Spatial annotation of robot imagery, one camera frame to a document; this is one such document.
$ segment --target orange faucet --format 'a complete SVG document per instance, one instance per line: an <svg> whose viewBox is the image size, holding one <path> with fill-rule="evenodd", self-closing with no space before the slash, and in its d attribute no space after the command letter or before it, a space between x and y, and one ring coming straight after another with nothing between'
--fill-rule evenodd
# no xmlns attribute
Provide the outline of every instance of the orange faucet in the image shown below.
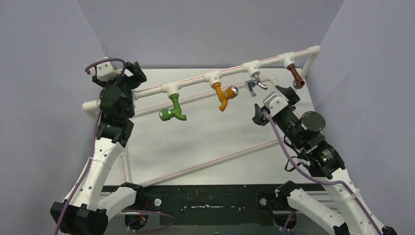
<svg viewBox="0 0 415 235"><path fill-rule="evenodd" d="M236 86L232 85L228 87L225 92L222 92L220 87L221 83L215 83L212 88L215 89L216 94L218 95L219 101L221 102L221 106L219 107L220 111L224 111L226 106L228 105L228 100L235 98L239 94L239 90Z"/></svg>

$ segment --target bolt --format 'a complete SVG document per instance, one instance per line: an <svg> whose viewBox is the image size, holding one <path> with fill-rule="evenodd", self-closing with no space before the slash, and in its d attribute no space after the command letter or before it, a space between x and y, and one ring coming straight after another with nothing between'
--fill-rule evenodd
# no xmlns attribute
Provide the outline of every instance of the bolt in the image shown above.
<svg viewBox="0 0 415 235"><path fill-rule="evenodd" d="M259 203L260 203L260 205L261 205L261 206L266 206L266 205L267 205L267 199L265 199L265 198L261 198L261 199L259 200Z"/></svg>
<svg viewBox="0 0 415 235"><path fill-rule="evenodd" d="M157 198L156 200L154 200L154 206L156 206L156 207L161 206L161 200L159 198Z"/></svg>

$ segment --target purple cable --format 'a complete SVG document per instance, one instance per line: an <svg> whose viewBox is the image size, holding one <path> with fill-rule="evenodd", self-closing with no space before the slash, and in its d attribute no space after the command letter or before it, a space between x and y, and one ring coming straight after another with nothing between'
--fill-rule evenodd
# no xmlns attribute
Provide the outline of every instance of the purple cable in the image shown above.
<svg viewBox="0 0 415 235"><path fill-rule="evenodd" d="M109 61L119 61L119 62L122 62L123 67L122 67L121 73L120 73L119 77L116 79L116 81L114 82L114 84L117 84L120 81L122 75L124 74L125 68L127 66L127 64L125 63L125 61L122 60L122 59L119 59L119 58L110 58L110 59L104 59L104 60L97 61L97 62L95 62L93 64L90 64L88 67L86 67L85 72L89 72L89 70L92 67L95 67L95 71L96 71L96 66L97 65L102 64L102 63L105 63L105 62L109 62ZM76 182L75 187L73 188L73 190L70 193L68 199L66 200L66 202L64 204L64 207L62 208L61 214L59 215L59 218L58 218L58 222L56 222L55 231L53 232L54 235L58 235L59 228L61 227L62 220L64 218L64 215L65 215L66 210L68 209L69 203L72 200L73 196L75 195L76 191L78 191L79 186L81 185L82 181L84 181L85 177L87 176L88 170L91 167L92 157L93 157L94 151L95 151L95 140L96 140L95 135L96 135L96 131L98 129L98 123L99 123L99 118L101 117L101 112L102 112L101 110L98 111L98 115L96 116L96 120L95 120L95 124L94 124L94 128L93 128L93 138L92 138L91 153L90 153L91 158L88 159L87 166L85 167L85 170L84 170L84 172L81 175L81 178L79 178L78 182Z"/></svg>
<svg viewBox="0 0 415 235"><path fill-rule="evenodd" d="M290 220L291 220L291 218L296 214L296 212L297 212L298 210L293 210L293 212L291 212L291 214L288 216L288 218L287 218L287 221L285 221L285 224L284 224L284 227L282 227L282 233L281 233L281 235L284 235L285 234L285 231L287 231L288 229L287 229L287 226L288 226L288 222L290 222Z"/></svg>
<svg viewBox="0 0 415 235"><path fill-rule="evenodd" d="M168 227L172 226L176 222L176 218L175 217L173 217L173 216L171 216L169 214L165 214L165 213L161 213L161 212L157 212L157 211L123 210L121 212L139 212L139 213L157 214L157 215L165 216L165 217L168 217L168 218L172 218L174 220L173 222L171 222L171 223L169 223L167 225L164 225L163 227L159 227L159 228L156 228L156 229L150 229L150 230L143 230L143 231L136 230L135 233L142 233L143 234L143 233L152 233L152 232L160 231L160 230L163 230L165 228L168 228ZM137 220L138 219L130 221L130 223L128 223L127 227L130 227L130 225L132 223L134 223L135 221L137 221Z"/></svg>
<svg viewBox="0 0 415 235"><path fill-rule="evenodd" d="M316 178L311 177L310 175L308 175L307 173L305 173L298 165L297 163L290 157L290 154L287 151L287 148L285 147L284 141L282 141L281 136L279 135L279 132L277 130L277 126L274 123L274 120L272 119L272 117L268 114L268 112L263 111L262 112L263 115L268 119L268 121L270 122L275 135L277 136L278 142L279 142L279 146L281 146L282 151L284 152L285 156L288 158L288 160L290 161L291 165L293 165L293 167L301 174L303 175L305 178L311 180L314 183L320 184L320 185L337 185L337 184L341 184L343 185L346 190L350 193L350 195L354 194L354 192L351 190L351 188L344 182L341 180L336 180L336 181L323 181L323 180L319 180ZM359 207L363 210L363 213L365 213L366 217L369 219L369 221L371 222L371 224L373 225L373 227L375 228L376 232L379 235L382 235L383 233L380 231L380 229L377 227L377 225L375 224L373 218L371 217L371 215L369 214L368 210L366 210L366 208L363 206L362 202L359 200L359 198L355 197L354 200L356 201L356 203L359 205Z"/></svg>

